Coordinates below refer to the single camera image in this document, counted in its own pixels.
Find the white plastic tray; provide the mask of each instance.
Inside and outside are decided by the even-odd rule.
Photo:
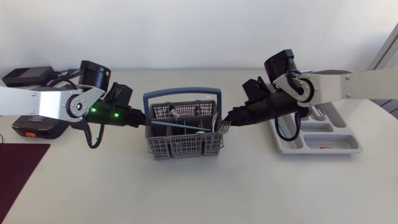
[[[332,103],[313,106],[313,113],[302,119],[300,135],[291,142],[282,140],[275,129],[275,120],[269,121],[279,150],[286,154],[354,154],[363,148],[353,131]],[[278,118],[280,132],[291,137],[295,134],[293,114]]]

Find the utensil handle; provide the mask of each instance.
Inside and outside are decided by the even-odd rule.
[[[147,118],[150,118],[149,113],[149,99],[167,96],[173,94],[181,94],[181,93],[205,93],[205,94],[214,94],[217,96],[217,112],[218,115],[221,116],[221,90],[217,88],[207,88],[207,87],[183,87],[183,88],[170,88],[166,90],[157,90],[149,93],[145,93],[142,99],[144,100],[144,111]]]
[[[190,128],[190,129],[196,129],[196,130],[201,130],[201,131],[211,131],[210,129],[206,129],[206,128],[197,128],[197,127],[193,127],[193,126],[166,123],[166,122],[160,122],[160,121],[151,121],[151,123],[152,124],[164,125],[164,126],[178,127],[178,128]]]

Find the basket handle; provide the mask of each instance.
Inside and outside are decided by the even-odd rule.
[[[218,116],[221,117],[221,90],[217,88],[207,88],[207,87],[170,88],[166,90],[157,90],[145,93],[144,96],[142,97],[144,100],[145,116],[149,117],[149,99],[159,96],[167,96],[167,95],[181,94],[181,93],[206,93],[206,94],[217,95],[217,111],[218,111]]]

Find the cutlery basket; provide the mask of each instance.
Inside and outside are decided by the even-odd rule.
[[[195,100],[184,102],[156,103],[149,106],[149,99],[159,96],[204,93],[217,96],[214,100]],[[146,126],[145,137],[148,141],[148,152],[154,155],[155,160],[165,160],[204,156],[217,156],[223,145],[223,135],[218,134],[221,125],[221,91],[216,88],[172,88],[153,91],[144,94],[145,115],[151,121],[181,124],[186,126],[210,129],[207,132],[198,132],[190,128],[176,128],[159,124]],[[177,110],[178,120],[169,111],[172,105]]]

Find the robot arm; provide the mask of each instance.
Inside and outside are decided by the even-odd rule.
[[[311,106],[340,99],[398,98],[396,83],[398,69],[352,73],[327,70],[300,73],[294,64],[291,50],[284,50],[268,59],[264,66],[273,87],[261,77],[243,84],[248,100],[244,106],[233,108],[225,121],[232,126],[257,124],[295,113],[296,125],[308,116]]]
[[[85,132],[91,148],[99,146],[105,124],[135,128],[140,124],[149,124],[144,113],[128,105],[132,95],[132,89],[128,86],[113,83],[108,94],[102,98],[108,89],[111,73],[108,68],[82,61],[80,69],[73,75],[58,77],[47,86],[30,90],[0,87],[0,114],[36,115],[67,121],[72,128]],[[69,81],[79,75],[82,75],[79,85]],[[53,87],[62,81],[71,85]],[[95,144],[91,143],[88,123],[101,125]]]
[[[39,115],[79,122],[105,91],[93,86],[79,90],[38,87],[31,90],[0,87],[1,115]]]

